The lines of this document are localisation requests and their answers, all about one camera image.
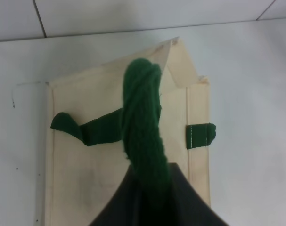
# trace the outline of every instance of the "green fabric tab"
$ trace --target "green fabric tab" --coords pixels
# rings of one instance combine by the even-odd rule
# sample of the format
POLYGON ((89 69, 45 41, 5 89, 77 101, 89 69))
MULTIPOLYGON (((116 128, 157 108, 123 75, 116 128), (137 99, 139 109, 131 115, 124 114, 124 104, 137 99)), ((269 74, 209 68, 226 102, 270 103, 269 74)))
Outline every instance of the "green fabric tab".
POLYGON ((209 146, 216 136, 216 126, 212 123, 188 125, 186 128, 187 149, 209 146))
POLYGON ((53 118, 51 128, 78 138, 86 146, 113 143, 122 139, 121 113, 122 109, 120 108, 119 110, 78 126, 68 113, 60 112, 53 118))

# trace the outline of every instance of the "white tiled wall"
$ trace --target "white tiled wall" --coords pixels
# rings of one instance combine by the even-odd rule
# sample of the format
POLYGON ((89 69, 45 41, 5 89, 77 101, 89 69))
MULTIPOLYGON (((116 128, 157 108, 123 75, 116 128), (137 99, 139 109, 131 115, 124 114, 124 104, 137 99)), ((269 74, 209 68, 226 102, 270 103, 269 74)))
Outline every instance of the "white tiled wall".
POLYGON ((286 0, 276 0, 274 4, 260 17, 263 19, 286 18, 286 0))
MULTIPOLYGON (((272 0, 0 0, 0 40, 256 20, 272 0)), ((260 19, 286 17, 276 0, 260 19)))
POLYGON ((0 0, 0 40, 42 37, 32 0, 0 0))
POLYGON ((271 0, 36 0, 48 36, 256 20, 271 0))

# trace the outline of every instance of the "cream canvas bag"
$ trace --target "cream canvas bag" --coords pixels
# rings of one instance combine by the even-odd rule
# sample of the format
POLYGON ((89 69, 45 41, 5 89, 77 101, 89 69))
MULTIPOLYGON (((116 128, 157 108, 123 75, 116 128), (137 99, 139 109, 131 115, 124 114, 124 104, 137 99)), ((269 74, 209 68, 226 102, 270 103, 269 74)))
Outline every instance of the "cream canvas bag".
POLYGON ((176 162, 210 205, 208 147, 186 149, 186 125, 209 122, 209 83, 200 79, 181 39, 64 77, 48 85, 45 226, 86 226, 110 201, 129 161, 122 141, 85 146, 49 129, 59 112, 81 125, 122 107, 128 64, 146 58, 160 65, 160 134, 169 162, 176 162))

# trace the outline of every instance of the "tile grout line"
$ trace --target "tile grout line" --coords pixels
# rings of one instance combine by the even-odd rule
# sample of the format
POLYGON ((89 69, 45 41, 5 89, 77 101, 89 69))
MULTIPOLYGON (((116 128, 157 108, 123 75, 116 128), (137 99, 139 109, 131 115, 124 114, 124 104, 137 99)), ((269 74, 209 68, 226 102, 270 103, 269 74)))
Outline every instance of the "tile grout line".
POLYGON ((267 8, 260 14, 260 16, 258 16, 258 18, 256 20, 259 20, 260 17, 275 3, 276 0, 273 0, 273 2, 267 6, 267 8))
POLYGON ((40 17, 40 14, 39 14, 39 11, 38 11, 38 8, 37 8, 37 5, 36 5, 36 0, 33 0, 33 4, 34 4, 34 8, 35 8, 35 11, 36 11, 36 14, 37 14, 37 17, 38 17, 38 20, 39 20, 42 32, 43 32, 43 36, 45 38, 47 38, 47 34, 45 33, 45 30, 44 30, 44 27, 43 27, 43 23, 42 23, 42 20, 41 20, 41 17, 40 17))
POLYGON ((172 26, 172 27, 157 27, 157 28, 147 28, 139 30, 121 30, 121 31, 112 31, 112 32, 100 32, 100 33, 78 33, 78 34, 61 34, 61 35, 51 35, 49 38, 59 38, 59 37, 73 37, 73 36, 83 36, 83 35, 96 35, 96 34, 112 34, 112 33, 125 33, 125 32, 143 32, 143 31, 152 31, 152 30, 161 30, 161 29, 172 29, 172 28, 185 28, 185 27, 199 27, 199 26, 208 26, 208 25, 220 25, 220 24, 235 24, 235 23, 245 23, 253 22, 255 20, 242 20, 242 21, 230 21, 222 23, 213 23, 213 24, 196 24, 196 25, 184 25, 184 26, 172 26))

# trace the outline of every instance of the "green fabric strap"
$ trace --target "green fabric strap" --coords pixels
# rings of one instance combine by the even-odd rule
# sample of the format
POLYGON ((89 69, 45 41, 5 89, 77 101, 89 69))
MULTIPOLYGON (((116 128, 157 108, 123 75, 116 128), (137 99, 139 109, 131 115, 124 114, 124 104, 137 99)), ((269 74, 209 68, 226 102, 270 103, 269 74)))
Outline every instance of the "green fabric strap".
POLYGON ((78 138, 86 146, 112 143, 122 139, 121 114, 122 109, 119 109, 78 126, 68 113, 60 112, 54 117, 50 127, 78 138))
POLYGON ((189 125, 186 128, 187 149, 209 146, 216 136, 216 126, 212 123, 189 125))

